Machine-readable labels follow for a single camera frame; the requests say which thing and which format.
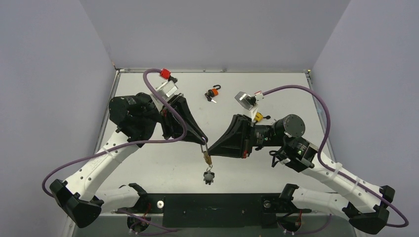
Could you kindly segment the brass long-shackle padlock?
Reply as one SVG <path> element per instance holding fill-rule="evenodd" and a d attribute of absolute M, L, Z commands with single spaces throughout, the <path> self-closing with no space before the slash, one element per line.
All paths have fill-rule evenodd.
<path fill-rule="evenodd" d="M 208 149 L 208 141 L 205 137 L 202 137 L 204 144 L 201 145 L 201 152 L 203 154 L 203 158 L 205 160 L 205 163 L 208 165 L 205 172 L 203 173 L 203 181 L 206 185 L 211 185 L 214 182 L 215 173 L 212 172 L 212 159 L 209 155 L 209 149 Z"/>

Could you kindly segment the yellow padlock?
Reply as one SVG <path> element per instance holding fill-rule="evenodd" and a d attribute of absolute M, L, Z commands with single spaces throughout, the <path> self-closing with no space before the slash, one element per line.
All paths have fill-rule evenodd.
<path fill-rule="evenodd" d="M 263 119 L 271 119 L 271 116 L 264 116 L 260 112 L 257 112 L 253 120 L 254 120 L 254 122 L 260 122 Z"/>

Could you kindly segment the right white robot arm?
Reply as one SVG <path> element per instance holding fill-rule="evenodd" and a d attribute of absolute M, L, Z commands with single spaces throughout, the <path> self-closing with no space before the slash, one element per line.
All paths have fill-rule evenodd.
<path fill-rule="evenodd" d="M 304 139 L 304 133 L 303 120 L 294 114 L 272 125 L 257 124 L 244 115 L 234 115 L 225 133 L 210 146 L 209 154 L 247 158 L 253 150 L 270 147 L 272 165 L 286 166 L 331 189 L 325 193 L 286 184 L 278 198 L 283 210 L 309 209 L 332 214 L 362 232 L 378 234 L 387 224 L 387 208 L 393 201 L 394 189 L 370 184 L 348 172 Z"/>

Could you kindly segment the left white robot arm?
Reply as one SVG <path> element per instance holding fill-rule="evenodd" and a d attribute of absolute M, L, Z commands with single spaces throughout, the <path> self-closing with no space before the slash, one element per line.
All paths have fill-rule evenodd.
<path fill-rule="evenodd" d="M 126 158 L 152 142 L 157 123 L 163 130 L 163 143 L 184 141 L 206 145 L 208 137 L 194 120 L 183 95 L 161 99 L 162 107 L 157 102 L 153 94 L 143 92 L 112 98 L 109 118 L 116 131 L 98 153 L 85 159 L 82 168 L 65 180 L 57 179 L 50 184 L 51 195 L 77 227 L 87 227 L 103 212 L 146 209 L 147 192 L 136 183 L 102 193 L 98 189 Z"/>

